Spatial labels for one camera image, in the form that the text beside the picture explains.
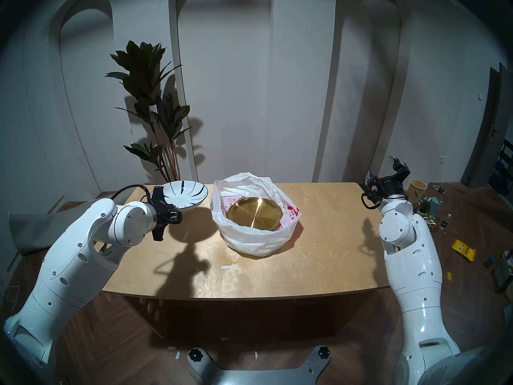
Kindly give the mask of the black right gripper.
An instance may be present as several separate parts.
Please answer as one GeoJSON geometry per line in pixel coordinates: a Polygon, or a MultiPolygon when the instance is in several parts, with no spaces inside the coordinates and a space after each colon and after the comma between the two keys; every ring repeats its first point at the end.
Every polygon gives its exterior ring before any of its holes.
{"type": "Polygon", "coordinates": [[[395,174],[380,178],[368,171],[366,175],[363,197],[372,202],[381,202],[384,199],[407,199],[403,182],[410,175],[410,170],[406,164],[401,164],[398,158],[388,156],[388,159],[395,174]]]}

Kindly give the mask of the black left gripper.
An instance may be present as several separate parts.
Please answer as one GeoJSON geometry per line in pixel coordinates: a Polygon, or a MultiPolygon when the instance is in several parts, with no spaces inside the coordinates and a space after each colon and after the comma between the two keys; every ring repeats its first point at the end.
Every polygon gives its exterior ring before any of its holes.
{"type": "Polygon", "coordinates": [[[152,191],[152,206],[156,211],[156,225],[152,230],[154,241],[163,241],[167,225],[178,225],[183,220],[183,213],[173,204],[166,202],[164,187],[156,186],[152,191]]]}

